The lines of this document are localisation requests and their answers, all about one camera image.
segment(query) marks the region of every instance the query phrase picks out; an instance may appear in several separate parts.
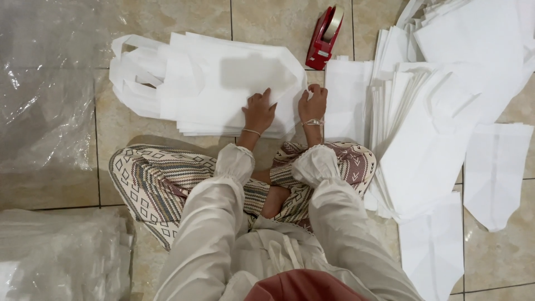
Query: patterned pants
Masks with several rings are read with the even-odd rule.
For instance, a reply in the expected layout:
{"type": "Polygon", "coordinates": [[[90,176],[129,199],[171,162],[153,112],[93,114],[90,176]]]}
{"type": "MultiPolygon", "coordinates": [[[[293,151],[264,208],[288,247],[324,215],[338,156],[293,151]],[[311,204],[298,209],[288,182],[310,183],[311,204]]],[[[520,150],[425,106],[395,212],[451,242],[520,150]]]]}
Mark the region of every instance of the patterned pants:
{"type": "MultiPolygon", "coordinates": [[[[376,158],[368,149],[352,143],[325,144],[338,158],[340,176],[360,196],[368,187],[376,167],[376,158]]],[[[295,223],[312,232],[308,218],[308,201],[314,190],[296,181],[291,174],[292,162],[307,146],[285,142],[273,159],[270,171],[272,185],[291,190],[281,212],[273,219],[295,223]]],[[[154,145],[132,145],[117,151],[110,159],[110,175],[132,217],[169,251],[177,233],[189,192],[202,180],[213,176],[216,159],[187,150],[154,145]]],[[[268,196],[269,185],[250,179],[243,187],[243,210],[252,225],[268,196]]]]}

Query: tape roll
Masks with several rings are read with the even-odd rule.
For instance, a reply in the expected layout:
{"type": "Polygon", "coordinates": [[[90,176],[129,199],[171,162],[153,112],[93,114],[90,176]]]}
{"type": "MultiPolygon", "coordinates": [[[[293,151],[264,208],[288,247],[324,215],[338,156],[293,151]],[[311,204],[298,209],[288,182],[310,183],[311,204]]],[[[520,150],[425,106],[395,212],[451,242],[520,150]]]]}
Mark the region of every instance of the tape roll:
{"type": "Polygon", "coordinates": [[[331,19],[331,22],[329,23],[329,26],[327,26],[327,30],[323,34],[323,40],[326,42],[329,42],[334,37],[334,34],[338,30],[338,27],[342,23],[343,7],[336,4],[335,6],[333,6],[331,14],[333,15],[333,17],[331,19]]]}

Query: red tape dispenser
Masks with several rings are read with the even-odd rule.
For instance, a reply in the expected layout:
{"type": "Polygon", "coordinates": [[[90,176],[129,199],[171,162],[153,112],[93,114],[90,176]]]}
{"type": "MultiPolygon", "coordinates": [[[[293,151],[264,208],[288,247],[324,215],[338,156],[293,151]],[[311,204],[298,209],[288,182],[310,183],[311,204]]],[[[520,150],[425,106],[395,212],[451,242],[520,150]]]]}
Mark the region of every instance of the red tape dispenser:
{"type": "Polygon", "coordinates": [[[319,17],[312,41],[310,41],[305,65],[316,70],[323,70],[325,64],[331,59],[331,51],[340,26],[342,26],[342,19],[343,7],[339,5],[329,6],[319,17]]]}

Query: pink garment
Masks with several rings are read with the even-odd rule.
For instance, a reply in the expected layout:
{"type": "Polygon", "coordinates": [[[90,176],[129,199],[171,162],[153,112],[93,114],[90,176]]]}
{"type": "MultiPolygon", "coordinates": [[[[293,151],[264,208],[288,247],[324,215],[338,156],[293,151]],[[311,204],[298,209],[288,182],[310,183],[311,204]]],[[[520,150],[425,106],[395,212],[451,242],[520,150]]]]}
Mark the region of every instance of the pink garment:
{"type": "Polygon", "coordinates": [[[244,301],[366,301],[327,272],[293,269],[258,281],[244,301]]]}

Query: person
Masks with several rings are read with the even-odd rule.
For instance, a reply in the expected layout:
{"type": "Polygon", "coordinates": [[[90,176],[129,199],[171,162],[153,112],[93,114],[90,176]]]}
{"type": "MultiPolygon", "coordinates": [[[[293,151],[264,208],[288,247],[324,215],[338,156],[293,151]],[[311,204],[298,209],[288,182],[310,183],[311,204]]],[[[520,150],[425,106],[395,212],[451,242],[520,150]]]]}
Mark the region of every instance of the person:
{"type": "Polygon", "coordinates": [[[274,119],[269,89],[249,98],[217,160],[149,145],[111,158],[130,213],[170,252],[155,300],[422,300],[366,228],[375,157],[322,143],[328,91],[309,90],[298,109],[308,145],[284,143],[269,170],[253,172],[252,154],[274,119]]]}

